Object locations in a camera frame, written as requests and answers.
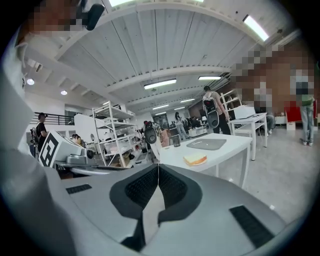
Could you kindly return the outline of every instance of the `ceiling light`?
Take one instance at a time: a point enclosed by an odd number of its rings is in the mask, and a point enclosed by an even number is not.
[[[249,26],[263,41],[266,41],[269,36],[264,29],[249,15],[244,17],[243,22]]]
[[[198,80],[220,80],[221,76],[200,76]]]
[[[171,80],[162,81],[162,82],[155,82],[155,83],[145,85],[144,89],[148,90],[148,89],[159,87],[159,86],[167,86],[167,85],[175,84],[176,82],[177,82],[177,79],[171,79]]]
[[[194,101],[194,100],[195,100],[195,98],[185,99],[185,100],[180,101],[180,103],[191,102],[191,101]]]
[[[132,2],[133,0],[109,0],[110,5],[112,7],[127,3],[127,2]]]
[[[33,86],[35,84],[35,81],[32,78],[29,78],[26,83],[30,86]]]
[[[159,116],[159,115],[162,115],[162,114],[165,114],[167,112],[162,112],[162,113],[158,113],[158,114],[155,114],[156,116]]]
[[[168,107],[168,105],[163,105],[163,106],[157,106],[157,107],[154,107],[153,110],[157,110],[157,109],[161,109],[161,108],[165,108],[165,107]]]

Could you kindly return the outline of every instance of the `black railing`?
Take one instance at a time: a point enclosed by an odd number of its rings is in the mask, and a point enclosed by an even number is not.
[[[34,112],[34,116],[30,122],[31,125],[36,125],[38,123],[38,115],[40,112]],[[58,125],[58,126],[74,126],[75,119],[73,116],[61,115],[61,114],[48,114],[45,113],[47,117],[45,118],[45,124],[48,125]]]

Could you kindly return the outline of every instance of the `floor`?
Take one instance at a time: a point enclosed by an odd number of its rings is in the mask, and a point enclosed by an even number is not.
[[[302,129],[287,131],[276,127],[268,137],[257,137],[255,161],[249,163],[244,189],[271,209],[286,223],[301,217],[311,202],[320,169],[320,131],[314,134],[313,146],[303,146]],[[242,156],[235,155],[219,165],[219,177],[238,184]],[[215,169],[202,172],[214,176]],[[155,191],[143,211],[145,238],[148,242],[157,231],[158,213],[165,209],[162,193]]]

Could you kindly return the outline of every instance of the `white table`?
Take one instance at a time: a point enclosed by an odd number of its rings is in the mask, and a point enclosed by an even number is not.
[[[207,125],[202,125],[200,127],[196,127],[195,129],[190,129],[189,130],[189,136],[190,137],[196,137],[202,134],[207,134]]]
[[[201,139],[226,139],[226,142],[218,150],[205,150],[187,147],[189,143]],[[201,138],[195,138],[192,140],[185,141],[181,143],[181,146],[178,147],[174,147],[173,145],[171,145],[169,147],[161,148],[160,163],[189,169],[195,172],[202,172],[207,169],[212,169],[214,166],[216,166],[215,174],[217,177],[219,177],[219,164],[242,152],[243,159],[239,186],[243,188],[248,174],[251,141],[252,139],[250,137],[211,133],[202,136]],[[192,155],[194,153],[206,154],[207,161],[200,165],[187,165],[183,157]]]
[[[267,113],[259,113],[255,114],[252,117],[245,118],[245,119],[235,119],[231,122],[232,126],[232,134],[252,134],[252,156],[251,160],[254,161],[256,159],[256,145],[257,145],[257,138],[256,138],[256,129],[261,126],[264,126],[264,146],[267,147],[267,140],[268,140],[268,130],[267,130]],[[235,125],[244,125],[240,128],[235,129]]]

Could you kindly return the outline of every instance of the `white ceiling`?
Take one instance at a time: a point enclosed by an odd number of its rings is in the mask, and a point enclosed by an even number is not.
[[[208,81],[199,76],[227,74],[253,46],[264,46],[243,24],[247,14],[270,40],[291,26],[267,0],[132,1],[114,8],[108,0],[91,0],[88,7],[94,3],[106,10],[93,31],[29,37],[25,59],[43,67],[36,72],[37,65],[26,65],[24,72],[36,82],[27,90],[53,98],[66,90],[86,108],[107,100],[137,114],[165,103],[178,108],[181,100],[201,97]],[[176,84],[144,90],[172,78]]]

